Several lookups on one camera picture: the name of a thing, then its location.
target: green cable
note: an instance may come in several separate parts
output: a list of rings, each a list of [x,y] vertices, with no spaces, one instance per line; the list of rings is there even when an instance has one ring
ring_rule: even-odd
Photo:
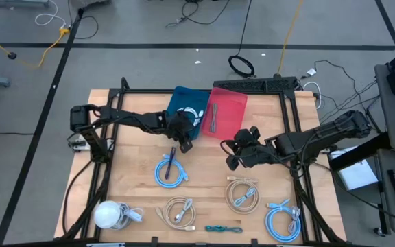
[[[243,229],[240,227],[227,227],[227,226],[205,226],[205,231],[216,231],[216,232],[224,232],[224,231],[232,231],[234,233],[242,233]]]

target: wooden table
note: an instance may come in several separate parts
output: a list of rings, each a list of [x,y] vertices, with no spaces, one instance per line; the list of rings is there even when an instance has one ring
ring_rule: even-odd
[[[89,104],[106,105],[108,90],[92,90]],[[165,110],[170,101],[170,94],[126,94],[123,110],[137,113]],[[318,126],[318,116],[311,92],[296,92],[296,102],[303,130]],[[289,101],[289,118],[291,129],[294,123],[291,117]],[[249,95],[243,118],[242,128],[257,126],[261,133],[260,142],[284,132],[283,118],[278,96]],[[257,165],[252,169],[240,166],[230,171],[225,164],[226,154],[219,146],[220,140],[203,134],[193,141],[193,148],[186,154],[176,152],[189,175],[189,181],[183,182],[175,189],[160,187],[154,180],[154,169],[168,154],[175,143],[163,135],[147,134],[137,128],[119,126],[115,157],[108,189],[108,200],[126,202],[131,207],[144,209],[143,222],[132,222],[127,228],[114,231],[102,230],[101,241],[105,242],[150,242],[158,237],[159,242],[206,242],[225,244],[249,244],[252,238],[260,244],[278,243],[265,229],[264,217],[269,211],[269,202],[281,203],[290,199],[290,206],[296,205],[294,186],[289,172],[282,165]],[[75,154],[69,181],[88,162],[89,153]],[[328,165],[327,158],[320,156],[318,162]],[[91,182],[93,165],[91,165],[74,183],[68,199],[67,228],[79,217],[86,205],[88,189]],[[318,211],[336,234],[345,239],[344,226],[339,211],[333,179],[329,171],[311,166],[311,180]],[[172,168],[171,177],[175,178],[176,168]],[[257,178],[261,193],[259,207],[249,215],[239,215],[228,208],[225,201],[227,176]],[[235,196],[245,194],[247,188],[239,188]],[[166,201],[174,196],[186,196],[193,199],[196,207],[196,231],[177,231],[169,228],[155,212],[155,207],[162,208]],[[175,215],[180,208],[172,210]],[[311,217],[306,210],[309,238],[314,239]],[[291,219],[286,213],[279,213],[274,219],[274,226],[281,234],[288,234],[287,227]],[[206,225],[240,226],[242,234],[209,233]],[[94,224],[91,220],[90,232],[93,235]],[[62,212],[60,214],[55,236],[62,235]],[[292,244],[301,244],[301,235]]]

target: floor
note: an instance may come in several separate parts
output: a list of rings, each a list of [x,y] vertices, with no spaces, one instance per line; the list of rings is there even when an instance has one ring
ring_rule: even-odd
[[[67,0],[54,0],[59,16],[69,21]],[[239,79],[227,59],[237,52],[248,1],[233,0],[212,25],[187,21],[174,28],[165,25],[180,17],[183,0],[112,0],[111,5],[87,10],[99,31],[90,39],[76,39],[68,56],[65,37],[52,49],[42,68],[30,69],[8,60],[0,50],[0,76],[11,87],[0,87],[0,132],[29,132],[40,136],[0,135],[0,224],[21,168],[29,167],[11,222],[5,222],[0,242],[4,244],[50,240],[62,204],[73,153],[65,143],[69,130],[69,109],[84,104],[91,89],[118,87],[125,76],[132,88],[169,89],[177,85],[209,89],[215,80]],[[225,1],[204,0],[197,20],[211,20]],[[294,15],[297,0],[255,0],[246,26],[241,56],[252,62],[259,78],[276,72],[281,47]],[[15,5],[0,8],[0,43],[22,60],[38,62],[45,47],[58,37],[61,21],[37,26],[34,18],[53,12],[42,6]],[[76,11],[71,9],[72,17]],[[84,19],[78,37],[95,31],[92,19]],[[374,65],[395,56],[395,0],[306,0],[292,32],[284,75],[305,75],[316,60],[327,59],[345,67],[362,89],[374,80]],[[354,91],[343,72],[325,62],[318,73],[303,83],[315,81],[323,95],[343,102]],[[363,100],[378,94],[374,85]],[[353,100],[348,106],[357,104]],[[362,110],[360,105],[352,107]],[[319,116],[334,109],[323,99]],[[384,128],[381,105],[372,113]],[[345,148],[364,142],[345,140]],[[372,229],[379,226],[374,209],[337,190],[347,238],[356,244],[391,246],[395,234],[380,238]]]

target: yellow cable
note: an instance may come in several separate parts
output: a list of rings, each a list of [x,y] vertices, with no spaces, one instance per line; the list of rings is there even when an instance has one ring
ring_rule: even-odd
[[[37,68],[41,67],[42,64],[44,63],[45,56],[47,55],[48,51],[49,51],[51,48],[55,47],[55,46],[60,42],[60,40],[62,40],[63,36],[69,34],[69,29],[67,29],[67,28],[60,28],[60,29],[59,29],[59,32],[60,32],[59,38],[58,38],[50,47],[48,47],[48,48],[44,51],[44,53],[42,54],[42,58],[40,59],[39,64],[37,64],[37,65],[30,64],[30,63],[25,62],[25,61],[22,61],[22,60],[20,60],[20,59],[17,59],[17,61],[20,62],[21,64],[24,64],[24,65],[26,65],[26,66],[29,66],[29,67],[31,67],[31,68],[33,68],[33,69],[37,69]],[[11,52],[8,51],[7,49],[5,49],[4,47],[2,47],[2,45],[0,45],[0,49],[2,49],[7,55],[10,55],[10,54],[11,54]]]
[[[302,5],[303,1],[304,0],[300,0],[300,3],[298,3],[298,7],[296,8],[295,15],[292,18],[291,27],[289,28],[289,31],[286,34],[285,43],[283,45],[283,50],[281,51],[280,65],[278,66],[277,74],[280,74],[281,66],[283,65],[283,60],[285,59],[286,45],[289,42],[289,37],[291,36],[292,29],[294,28],[295,20],[298,18],[298,14],[300,13],[300,9],[301,9],[301,5]]]

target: beige cable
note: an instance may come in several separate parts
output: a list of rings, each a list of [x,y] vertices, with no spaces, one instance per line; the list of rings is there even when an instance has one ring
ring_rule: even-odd
[[[257,183],[258,180],[253,179],[253,178],[237,178],[234,176],[229,176],[226,179],[229,181],[232,181],[225,189],[226,204],[228,204],[230,209],[236,213],[240,213],[240,214],[252,213],[258,207],[258,205],[260,203],[259,188],[255,185],[255,183]],[[235,207],[234,206],[235,199],[233,198],[233,194],[234,194],[235,187],[238,185],[246,185],[246,186],[249,186],[249,187],[254,188],[256,190],[256,192],[252,198],[252,203],[247,207]]]
[[[156,207],[156,214],[163,220],[163,222],[167,225],[172,227],[173,229],[176,230],[181,230],[181,231],[194,231],[195,227],[192,226],[192,223],[194,223],[195,219],[196,219],[196,210],[195,207],[193,206],[193,204],[190,206],[189,210],[191,212],[191,219],[183,225],[177,225],[174,224],[172,221],[170,221],[169,218],[169,214],[170,214],[170,210],[173,207],[173,205],[175,204],[183,204],[185,205],[187,203],[187,199],[183,196],[176,196],[171,198],[164,206],[163,211],[161,211],[161,209],[159,207]]]

